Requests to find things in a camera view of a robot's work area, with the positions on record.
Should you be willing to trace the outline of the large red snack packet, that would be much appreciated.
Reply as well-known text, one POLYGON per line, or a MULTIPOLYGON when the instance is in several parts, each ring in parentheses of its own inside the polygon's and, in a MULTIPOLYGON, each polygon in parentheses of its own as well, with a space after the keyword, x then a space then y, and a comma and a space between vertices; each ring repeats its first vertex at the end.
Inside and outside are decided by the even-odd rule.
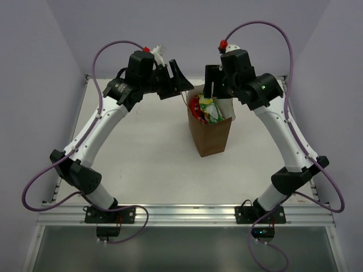
POLYGON ((191 113, 192 113, 193 117, 196 120, 200 121, 204 125, 208 124, 207 120, 205 119, 204 112, 200 108, 200 103, 199 103, 199 97, 198 96, 194 96, 193 98, 190 99, 189 108, 191 110, 191 113))

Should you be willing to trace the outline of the green snack packet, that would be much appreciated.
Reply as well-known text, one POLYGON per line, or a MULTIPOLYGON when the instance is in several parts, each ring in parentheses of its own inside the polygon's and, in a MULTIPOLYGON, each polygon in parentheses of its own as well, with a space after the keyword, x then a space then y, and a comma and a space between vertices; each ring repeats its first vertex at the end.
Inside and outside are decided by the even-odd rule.
POLYGON ((205 98, 203 94, 199 94, 198 98, 200 109, 208 124, 216 124, 225 119, 218 105, 212 98, 205 98))

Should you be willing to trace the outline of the brown paper bag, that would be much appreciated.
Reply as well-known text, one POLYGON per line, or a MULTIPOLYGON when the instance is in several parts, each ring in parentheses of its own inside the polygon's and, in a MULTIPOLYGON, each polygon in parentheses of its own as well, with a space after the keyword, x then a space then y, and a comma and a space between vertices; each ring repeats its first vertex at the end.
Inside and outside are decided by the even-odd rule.
POLYGON ((190 104, 195 96, 202 93, 203 88, 204 84, 196 85, 193 90, 187 92, 186 97, 182 97, 187 109, 189 130, 196 149, 202 158, 225 151, 231 124, 235 120, 232 99, 214 98, 213 100, 226 119, 216 124, 204 124, 199 121, 193 115, 190 104))

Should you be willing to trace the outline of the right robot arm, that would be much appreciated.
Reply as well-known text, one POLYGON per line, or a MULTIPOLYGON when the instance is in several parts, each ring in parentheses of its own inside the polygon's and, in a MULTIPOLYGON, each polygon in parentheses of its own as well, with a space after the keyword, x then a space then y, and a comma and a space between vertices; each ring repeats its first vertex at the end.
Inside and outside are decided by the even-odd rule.
POLYGON ((236 45, 221 50, 221 64, 205 68, 203 94, 221 100, 235 97, 247 105, 264 124, 283 158, 284 167, 272 175, 271 185, 253 202, 257 216, 273 210, 329 165, 328 158, 319 156, 304 137, 298 145, 289 126, 293 125, 297 135, 301 132, 293 119, 285 118, 283 89, 272 74, 255 74, 246 50, 236 45))

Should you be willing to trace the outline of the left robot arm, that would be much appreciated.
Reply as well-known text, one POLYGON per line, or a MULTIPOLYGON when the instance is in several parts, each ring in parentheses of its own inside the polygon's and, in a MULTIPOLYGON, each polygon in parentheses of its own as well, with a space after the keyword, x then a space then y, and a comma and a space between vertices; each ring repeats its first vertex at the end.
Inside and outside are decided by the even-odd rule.
POLYGON ((117 201, 101 184, 101 174, 91 166, 111 131, 144 95, 156 93, 163 100, 193 89, 176 61, 166 65, 156 51, 135 51, 123 74, 124 77, 118 74, 107 84, 101 105, 75 139, 62 151, 54 150, 50 155, 59 177, 101 209, 111 209, 117 201))

